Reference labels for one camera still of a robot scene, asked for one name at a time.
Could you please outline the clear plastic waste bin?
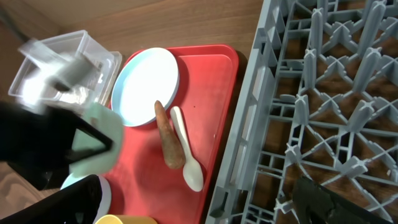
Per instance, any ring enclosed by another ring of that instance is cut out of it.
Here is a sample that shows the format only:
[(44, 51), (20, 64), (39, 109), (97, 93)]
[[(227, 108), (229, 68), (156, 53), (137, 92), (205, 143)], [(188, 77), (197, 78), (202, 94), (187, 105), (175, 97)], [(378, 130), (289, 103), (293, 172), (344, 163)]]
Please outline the clear plastic waste bin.
[(121, 66), (122, 55), (106, 50), (87, 31), (44, 40), (25, 35), (19, 52), (25, 59), (8, 94), (29, 103), (77, 110), (105, 105)]

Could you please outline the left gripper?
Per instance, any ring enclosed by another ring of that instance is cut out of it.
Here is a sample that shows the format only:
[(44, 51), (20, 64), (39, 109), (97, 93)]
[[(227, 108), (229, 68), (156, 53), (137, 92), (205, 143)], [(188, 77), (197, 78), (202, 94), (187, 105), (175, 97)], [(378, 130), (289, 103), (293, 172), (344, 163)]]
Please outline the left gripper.
[[(1, 161), (6, 162), (37, 190), (61, 187), (68, 175), (67, 166), (104, 152), (113, 141), (73, 111), (49, 106), (47, 108), (48, 144), (42, 117), (21, 106), (1, 102)], [(102, 146), (89, 146), (74, 151), (76, 131), (98, 140)]]

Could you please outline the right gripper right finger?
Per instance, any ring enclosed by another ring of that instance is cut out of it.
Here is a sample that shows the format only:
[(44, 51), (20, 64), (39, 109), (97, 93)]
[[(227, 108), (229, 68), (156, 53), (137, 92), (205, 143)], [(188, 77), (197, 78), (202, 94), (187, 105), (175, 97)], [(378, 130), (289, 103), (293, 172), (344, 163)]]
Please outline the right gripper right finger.
[(306, 177), (295, 181), (292, 201), (300, 224), (390, 224)]

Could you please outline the brown carrot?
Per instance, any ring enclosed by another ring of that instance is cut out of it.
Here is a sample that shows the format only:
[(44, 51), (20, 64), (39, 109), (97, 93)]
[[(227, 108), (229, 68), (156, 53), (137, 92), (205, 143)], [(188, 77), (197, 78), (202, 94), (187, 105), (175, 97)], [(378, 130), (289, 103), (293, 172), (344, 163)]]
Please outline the brown carrot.
[(154, 109), (165, 164), (170, 169), (180, 169), (185, 164), (182, 145), (170, 125), (164, 106), (159, 100), (154, 103)]

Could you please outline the light blue bowl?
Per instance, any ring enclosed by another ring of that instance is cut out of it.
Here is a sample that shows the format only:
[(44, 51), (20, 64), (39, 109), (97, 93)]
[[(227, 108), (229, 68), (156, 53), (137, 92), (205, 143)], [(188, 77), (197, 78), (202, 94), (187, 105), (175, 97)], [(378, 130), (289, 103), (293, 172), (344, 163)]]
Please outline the light blue bowl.
[[(101, 186), (101, 200), (99, 203), (99, 208), (97, 211), (97, 215), (93, 221), (96, 223), (101, 217), (105, 216), (109, 212), (109, 208), (111, 206), (111, 188), (109, 182), (101, 175), (96, 175), (99, 178), (100, 186)], [(84, 179), (86, 176), (76, 177), (73, 174), (70, 174), (63, 182), (61, 186), (61, 190), (64, 188), (74, 184), (75, 182)]]

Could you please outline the large pale blue plate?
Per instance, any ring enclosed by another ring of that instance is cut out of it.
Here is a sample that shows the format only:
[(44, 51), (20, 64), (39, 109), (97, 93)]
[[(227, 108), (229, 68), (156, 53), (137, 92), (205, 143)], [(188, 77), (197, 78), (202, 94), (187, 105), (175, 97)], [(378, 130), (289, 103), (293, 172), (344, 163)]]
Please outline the large pale blue plate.
[(133, 56), (121, 70), (111, 94), (111, 109), (123, 125), (136, 127), (155, 120), (154, 105), (168, 108), (179, 88), (180, 73), (173, 54), (160, 47)]

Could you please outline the white plastic spoon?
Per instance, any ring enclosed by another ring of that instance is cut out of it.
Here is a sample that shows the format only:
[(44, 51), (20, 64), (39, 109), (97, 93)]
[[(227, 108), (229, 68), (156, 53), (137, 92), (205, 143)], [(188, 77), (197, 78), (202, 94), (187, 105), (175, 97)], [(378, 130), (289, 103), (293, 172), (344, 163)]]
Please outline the white plastic spoon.
[(178, 106), (172, 107), (170, 117), (185, 154), (183, 178), (194, 192), (200, 192), (204, 186), (203, 172), (199, 162), (192, 156), (181, 109)]

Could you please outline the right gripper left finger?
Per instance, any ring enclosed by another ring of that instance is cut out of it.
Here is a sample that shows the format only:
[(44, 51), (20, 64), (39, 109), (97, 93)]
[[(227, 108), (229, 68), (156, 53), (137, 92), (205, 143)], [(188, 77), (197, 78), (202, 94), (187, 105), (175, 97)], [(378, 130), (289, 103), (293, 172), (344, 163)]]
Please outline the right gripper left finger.
[(1, 219), (1, 224), (93, 223), (102, 196), (99, 177), (89, 175), (57, 193)]

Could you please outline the yellow plastic cup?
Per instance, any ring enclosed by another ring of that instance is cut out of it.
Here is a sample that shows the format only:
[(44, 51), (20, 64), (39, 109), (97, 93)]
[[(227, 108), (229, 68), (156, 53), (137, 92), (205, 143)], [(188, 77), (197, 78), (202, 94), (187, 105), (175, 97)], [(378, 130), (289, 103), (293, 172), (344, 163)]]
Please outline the yellow plastic cup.
[(145, 216), (105, 215), (95, 224), (157, 224), (157, 222)]

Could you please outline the grey dishwasher rack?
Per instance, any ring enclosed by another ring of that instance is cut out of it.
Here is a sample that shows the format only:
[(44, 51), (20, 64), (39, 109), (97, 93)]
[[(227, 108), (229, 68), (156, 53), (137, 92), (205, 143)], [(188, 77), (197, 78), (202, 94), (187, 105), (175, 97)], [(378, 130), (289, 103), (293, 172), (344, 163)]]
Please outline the grey dishwasher rack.
[(306, 177), (397, 222), (397, 2), (264, 1), (207, 223), (297, 223)]

